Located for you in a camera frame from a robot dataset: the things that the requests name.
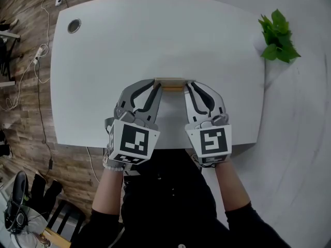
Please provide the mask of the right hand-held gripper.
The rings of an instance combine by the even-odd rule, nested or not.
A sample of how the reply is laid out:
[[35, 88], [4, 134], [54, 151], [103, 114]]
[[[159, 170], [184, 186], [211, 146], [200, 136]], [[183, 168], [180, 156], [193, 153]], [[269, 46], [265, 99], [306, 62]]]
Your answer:
[[184, 96], [189, 122], [185, 131], [197, 163], [202, 168], [214, 168], [232, 153], [232, 127], [223, 98], [200, 82], [187, 83]]

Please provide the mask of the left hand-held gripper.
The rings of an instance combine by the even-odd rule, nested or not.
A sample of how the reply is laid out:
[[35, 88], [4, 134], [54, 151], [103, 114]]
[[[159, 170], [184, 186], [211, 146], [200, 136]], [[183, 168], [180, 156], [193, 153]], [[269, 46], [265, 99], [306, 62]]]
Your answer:
[[154, 83], [154, 79], [141, 80], [122, 91], [114, 116], [104, 122], [108, 134], [105, 166], [139, 165], [151, 158], [160, 135], [155, 120], [162, 97], [161, 85], [151, 91], [143, 108], [135, 110], [134, 100]]

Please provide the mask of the wooden card holder base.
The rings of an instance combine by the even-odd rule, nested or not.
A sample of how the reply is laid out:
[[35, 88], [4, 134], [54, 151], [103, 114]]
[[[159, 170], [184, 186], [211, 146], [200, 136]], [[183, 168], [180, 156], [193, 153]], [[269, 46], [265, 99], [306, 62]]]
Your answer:
[[160, 87], [163, 91], [180, 92], [180, 91], [183, 91], [185, 83], [184, 82], [160, 81], [160, 82], [156, 82], [153, 85], [153, 88], [156, 88], [158, 85], [160, 85]]

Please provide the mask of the person's left forearm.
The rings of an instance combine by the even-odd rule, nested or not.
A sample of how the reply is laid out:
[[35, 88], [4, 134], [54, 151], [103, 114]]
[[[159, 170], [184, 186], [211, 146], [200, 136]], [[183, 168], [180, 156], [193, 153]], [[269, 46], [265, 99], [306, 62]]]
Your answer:
[[119, 215], [122, 185], [123, 171], [105, 168], [93, 200], [92, 209], [104, 214]]

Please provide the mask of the person's right forearm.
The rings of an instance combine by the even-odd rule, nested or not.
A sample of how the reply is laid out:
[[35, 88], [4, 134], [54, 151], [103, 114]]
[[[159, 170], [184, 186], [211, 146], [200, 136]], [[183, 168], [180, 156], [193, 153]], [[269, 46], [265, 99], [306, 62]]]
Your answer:
[[232, 162], [217, 164], [215, 172], [226, 212], [240, 209], [250, 203], [250, 197]]

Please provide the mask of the white table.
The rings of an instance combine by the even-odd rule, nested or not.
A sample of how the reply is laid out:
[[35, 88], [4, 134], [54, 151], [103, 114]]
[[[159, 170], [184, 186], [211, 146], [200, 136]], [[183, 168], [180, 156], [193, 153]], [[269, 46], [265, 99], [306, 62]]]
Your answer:
[[[81, 26], [67, 31], [74, 19]], [[213, 0], [94, 0], [59, 13], [51, 54], [57, 142], [104, 147], [104, 120], [123, 89], [153, 78], [196, 80], [219, 93], [234, 145], [258, 139], [264, 60], [258, 18]]]

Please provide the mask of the green potted plant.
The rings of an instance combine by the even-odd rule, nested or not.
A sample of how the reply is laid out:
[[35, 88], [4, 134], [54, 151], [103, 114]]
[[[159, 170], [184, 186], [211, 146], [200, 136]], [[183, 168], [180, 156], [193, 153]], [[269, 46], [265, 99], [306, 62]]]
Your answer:
[[288, 64], [291, 60], [301, 57], [292, 42], [289, 22], [278, 9], [271, 13], [271, 20], [266, 15], [261, 15], [258, 22], [266, 43], [261, 57], [266, 60], [278, 59]]

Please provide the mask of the person's black clothing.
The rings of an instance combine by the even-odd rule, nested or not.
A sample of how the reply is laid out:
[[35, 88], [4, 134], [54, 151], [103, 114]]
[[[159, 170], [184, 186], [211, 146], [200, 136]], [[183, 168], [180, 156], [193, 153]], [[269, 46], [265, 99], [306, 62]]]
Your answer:
[[124, 175], [119, 215], [92, 209], [70, 248], [290, 248], [252, 207], [225, 211], [183, 149], [155, 150]]

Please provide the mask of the black stool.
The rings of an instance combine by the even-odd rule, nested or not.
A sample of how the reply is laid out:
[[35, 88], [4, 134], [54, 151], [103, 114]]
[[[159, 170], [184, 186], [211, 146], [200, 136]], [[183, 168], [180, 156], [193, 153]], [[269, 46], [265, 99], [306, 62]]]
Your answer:
[[48, 222], [49, 229], [52, 229], [52, 227], [54, 226], [54, 223], [56, 222], [56, 220], [59, 218], [60, 215], [63, 215], [63, 217], [62, 217], [62, 221], [56, 231], [56, 233], [59, 235], [62, 233], [62, 231], [65, 228], [65, 225], [67, 224], [68, 221], [74, 220], [76, 222], [76, 226], [75, 226], [73, 233], [71, 235], [71, 238], [70, 238], [70, 242], [72, 242], [79, 234], [82, 224], [84, 223], [84, 221], [86, 219], [86, 215], [76, 205], [74, 205], [64, 199], [61, 199], [58, 202], [58, 206], [57, 206], [55, 212], [53, 213], [52, 217], [50, 218], [50, 220]]

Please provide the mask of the grey cloth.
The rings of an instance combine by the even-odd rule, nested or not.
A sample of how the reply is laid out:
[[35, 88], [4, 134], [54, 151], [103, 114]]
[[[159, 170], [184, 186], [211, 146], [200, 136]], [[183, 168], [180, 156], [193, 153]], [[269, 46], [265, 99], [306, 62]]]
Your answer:
[[51, 243], [42, 237], [48, 221], [34, 209], [28, 206], [21, 206], [27, 216], [27, 223], [20, 234], [9, 233], [11, 242], [15, 248], [49, 248]]

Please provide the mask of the black headset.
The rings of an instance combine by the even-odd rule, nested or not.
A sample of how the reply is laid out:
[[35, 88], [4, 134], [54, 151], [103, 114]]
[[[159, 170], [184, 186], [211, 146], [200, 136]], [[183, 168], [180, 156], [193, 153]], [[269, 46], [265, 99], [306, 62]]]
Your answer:
[[5, 228], [10, 234], [20, 234], [27, 223], [27, 216], [20, 206], [9, 205], [4, 213]]

